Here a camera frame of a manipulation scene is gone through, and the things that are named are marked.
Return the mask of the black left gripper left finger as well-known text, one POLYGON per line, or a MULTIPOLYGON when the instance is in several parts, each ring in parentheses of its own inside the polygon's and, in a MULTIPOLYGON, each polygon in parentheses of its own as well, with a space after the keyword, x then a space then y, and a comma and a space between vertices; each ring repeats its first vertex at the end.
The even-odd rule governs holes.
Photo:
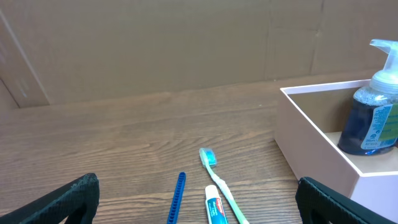
POLYGON ((94 173, 74 181, 1 217, 1 223, 92 224, 100 199, 99 180, 94 173))

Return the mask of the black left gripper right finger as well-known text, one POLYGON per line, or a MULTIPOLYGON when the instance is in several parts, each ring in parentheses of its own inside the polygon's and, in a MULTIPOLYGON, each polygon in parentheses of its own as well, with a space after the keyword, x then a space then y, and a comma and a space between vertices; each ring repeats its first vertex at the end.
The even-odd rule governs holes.
POLYGON ((303 224, 394 224, 311 177, 298 181, 295 200, 303 224))

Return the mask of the blue soap pump bottle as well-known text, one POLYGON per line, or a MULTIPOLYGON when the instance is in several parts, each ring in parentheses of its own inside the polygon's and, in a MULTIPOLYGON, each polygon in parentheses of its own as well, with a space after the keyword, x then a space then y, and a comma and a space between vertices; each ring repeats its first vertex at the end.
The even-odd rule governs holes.
POLYGON ((373 39, 387 54, 382 70, 353 95, 353 104, 338 147, 348 154, 385 154, 397 142, 397 42, 373 39))

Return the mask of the small toothpaste tube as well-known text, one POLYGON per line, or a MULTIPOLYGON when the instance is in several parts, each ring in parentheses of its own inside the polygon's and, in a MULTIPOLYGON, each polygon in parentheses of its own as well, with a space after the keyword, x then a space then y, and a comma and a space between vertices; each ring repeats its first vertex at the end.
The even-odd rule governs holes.
POLYGON ((205 205, 209 224, 228 224, 221 197, 215 185, 205 187, 205 205))

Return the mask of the green white toothbrush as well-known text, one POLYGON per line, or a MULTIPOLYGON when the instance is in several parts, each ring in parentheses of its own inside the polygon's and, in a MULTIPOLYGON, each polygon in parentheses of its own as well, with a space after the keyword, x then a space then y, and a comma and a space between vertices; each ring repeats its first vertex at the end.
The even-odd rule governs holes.
POLYGON ((199 149, 199 155, 204 168, 207 170, 213 182, 218 186, 224 197, 227 199, 238 222, 240 224, 249 224, 247 218, 244 216, 243 212, 236 203, 226 182, 218 177, 212 169, 217 165, 217 158, 213 150, 211 148, 202 147, 199 149))

